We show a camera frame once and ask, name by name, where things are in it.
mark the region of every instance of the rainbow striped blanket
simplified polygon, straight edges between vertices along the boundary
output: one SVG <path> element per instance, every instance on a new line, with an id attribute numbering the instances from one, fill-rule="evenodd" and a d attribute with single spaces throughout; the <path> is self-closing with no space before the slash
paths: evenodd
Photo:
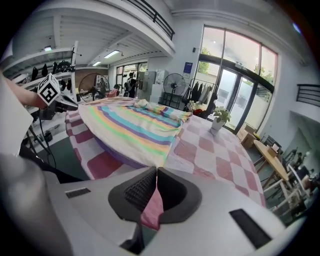
<path id="1" fill-rule="evenodd" d="M 143 166 L 162 167 L 192 115 L 145 100 L 125 106 L 79 105 L 81 119 L 107 147 Z"/>

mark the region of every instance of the standing fan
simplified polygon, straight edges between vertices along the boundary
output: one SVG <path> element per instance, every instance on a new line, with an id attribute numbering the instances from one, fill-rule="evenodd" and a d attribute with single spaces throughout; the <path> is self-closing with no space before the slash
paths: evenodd
<path id="1" fill-rule="evenodd" d="M 184 93 L 186 88 L 186 82 L 182 75 L 178 73 L 169 74 L 163 82 L 163 89 L 165 93 L 169 93 L 170 100 L 169 100 L 169 107 L 171 104 L 172 96 L 180 96 Z"/>
<path id="2" fill-rule="evenodd" d="M 101 76 L 103 78 L 103 82 L 97 83 L 97 76 Z M 81 99 L 84 102 L 90 102 L 107 97 L 107 93 L 110 91 L 110 85 L 108 79 L 103 75 L 99 73 L 91 73 L 87 74 L 81 80 L 78 89 Z"/>

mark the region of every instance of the cable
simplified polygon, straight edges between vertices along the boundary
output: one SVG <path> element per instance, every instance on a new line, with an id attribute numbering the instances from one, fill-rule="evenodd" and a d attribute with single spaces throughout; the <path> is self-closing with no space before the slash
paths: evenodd
<path id="1" fill-rule="evenodd" d="M 42 122 L 41 122 L 41 118 L 40 118 L 40 109 L 38 111 L 39 111 L 39 122 L 40 122 L 40 128 L 41 128 L 42 136 L 43 136 L 43 139 L 44 139 L 44 141 L 46 143 L 47 149 L 50 151 L 50 153 L 52 155 L 52 158 L 53 158 L 53 161 L 54 161 L 54 168 L 57 169 L 57 163 L 56 163 L 55 156 L 54 156 L 54 154 L 52 154 L 52 151 L 50 149 L 49 143 L 47 142 L 47 140 L 45 138 L 44 130 L 42 129 Z"/>

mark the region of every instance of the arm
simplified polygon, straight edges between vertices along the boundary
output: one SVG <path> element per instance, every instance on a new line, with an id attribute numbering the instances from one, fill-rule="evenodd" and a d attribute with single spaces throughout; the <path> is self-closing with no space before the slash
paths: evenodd
<path id="1" fill-rule="evenodd" d="M 37 107 L 40 109 L 44 109 L 47 106 L 37 93 L 23 89 L 5 77 L 4 80 L 22 105 Z"/>

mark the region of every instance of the pink and white checkered fabric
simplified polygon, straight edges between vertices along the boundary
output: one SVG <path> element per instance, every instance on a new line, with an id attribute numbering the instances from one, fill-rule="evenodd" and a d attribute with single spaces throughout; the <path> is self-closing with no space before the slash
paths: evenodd
<path id="1" fill-rule="evenodd" d="M 122 106 L 133 102 L 135 100 L 112 104 Z M 134 170 L 99 146 L 77 111 L 68 112 L 65 123 L 72 147 L 90 179 L 101 179 Z M 210 133 L 211 124 L 197 116 L 189 118 L 175 139 L 164 167 L 227 183 L 257 204 L 265 206 L 263 189 L 248 153 L 237 137 L 224 128 L 213 136 Z M 158 230 L 158 217 L 162 212 L 162 200 L 156 189 L 141 221 L 147 227 Z"/>

